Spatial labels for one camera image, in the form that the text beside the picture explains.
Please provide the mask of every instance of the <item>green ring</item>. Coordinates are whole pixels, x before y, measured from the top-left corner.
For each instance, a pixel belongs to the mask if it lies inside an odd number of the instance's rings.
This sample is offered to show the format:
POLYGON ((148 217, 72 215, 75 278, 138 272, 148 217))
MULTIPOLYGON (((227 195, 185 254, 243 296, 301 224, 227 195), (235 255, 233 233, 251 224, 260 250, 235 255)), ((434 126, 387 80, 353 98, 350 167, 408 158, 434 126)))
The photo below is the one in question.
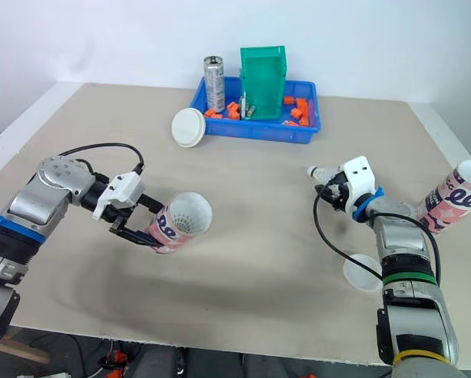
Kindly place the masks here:
POLYGON ((390 274, 389 276, 386 276, 383 278, 383 284, 384 285, 389 284, 390 282, 393 282, 396 280, 412 280, 412 279, 423 280, 423 281, 432 283, 434 285, 437 285, 437 281, 434 276, 430 276, 429 274, 419 273, 419 272, 404 272, 404 273, 390 274))

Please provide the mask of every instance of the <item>blue plastic tray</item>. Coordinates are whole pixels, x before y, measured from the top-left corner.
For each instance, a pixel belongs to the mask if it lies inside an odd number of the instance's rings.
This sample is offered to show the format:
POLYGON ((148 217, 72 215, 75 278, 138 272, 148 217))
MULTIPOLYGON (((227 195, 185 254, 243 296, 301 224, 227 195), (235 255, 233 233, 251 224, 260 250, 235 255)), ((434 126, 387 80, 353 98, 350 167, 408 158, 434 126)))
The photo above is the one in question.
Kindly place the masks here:
MULTIPOLYGON (((225 105, 239 102, 241 97, 241 80, 239 77, 225 77, 225 105)), ((321 130, 320 108, 317 104, 316 86, 309 81, 287 80, 284 85, 284 96, 306 98, 309 105, 309 127, 287 126, 284 120, 294 120, 290 112, 293 105, 283 105, 279 120, 229 120, 227 110, 223 119, 206 118, 206 134, 234 136, 236 138, 275 140, 277 142, 309 143, 313 134, 321 130)), ((204 113, 207 111, 206 84, 201 79, 191 100, 191 108, 204 113)))

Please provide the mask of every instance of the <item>green plastic box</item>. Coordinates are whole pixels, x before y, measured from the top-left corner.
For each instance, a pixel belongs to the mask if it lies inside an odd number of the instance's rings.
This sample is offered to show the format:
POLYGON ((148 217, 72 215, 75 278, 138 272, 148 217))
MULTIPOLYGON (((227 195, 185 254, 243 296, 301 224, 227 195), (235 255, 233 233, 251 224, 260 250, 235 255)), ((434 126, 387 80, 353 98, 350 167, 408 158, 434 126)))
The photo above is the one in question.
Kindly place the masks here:
POLYGON ((241 81, 247 108, 255 107, 246 120, 272 120, 281 117, 286 77, 284 46, 241 48, 241 81))

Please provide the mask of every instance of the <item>yellow ring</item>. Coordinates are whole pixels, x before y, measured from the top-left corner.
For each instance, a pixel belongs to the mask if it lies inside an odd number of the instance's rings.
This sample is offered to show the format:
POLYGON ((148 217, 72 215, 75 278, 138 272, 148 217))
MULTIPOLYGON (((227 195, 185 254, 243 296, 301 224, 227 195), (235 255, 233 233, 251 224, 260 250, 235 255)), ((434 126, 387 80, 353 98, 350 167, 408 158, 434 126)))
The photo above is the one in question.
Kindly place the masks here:
POLYGON ((404 350, 403 352, 398 353, 395 358, 393 358, 393 366, 398 364, 403 358, 405 357, 428 357, 428 358, 435 358, 441 362, 445 362, 446 364, 450 364, 449 360, 441 356, 440 354, 430 352, 428 350, 421 350, 421 349, 409 349, 404 350))

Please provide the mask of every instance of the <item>white wall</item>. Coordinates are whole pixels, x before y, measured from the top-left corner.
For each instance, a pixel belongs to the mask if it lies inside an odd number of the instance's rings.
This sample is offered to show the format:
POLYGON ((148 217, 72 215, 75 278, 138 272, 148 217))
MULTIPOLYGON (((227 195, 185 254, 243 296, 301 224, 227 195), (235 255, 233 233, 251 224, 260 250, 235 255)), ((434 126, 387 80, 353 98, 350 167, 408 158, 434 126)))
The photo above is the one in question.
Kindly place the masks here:
POLYGON ((0 128, 55 80, 196 87, 284 44, 323 95, 432 102, 471 150, 471 0, 0 0, 0 128))

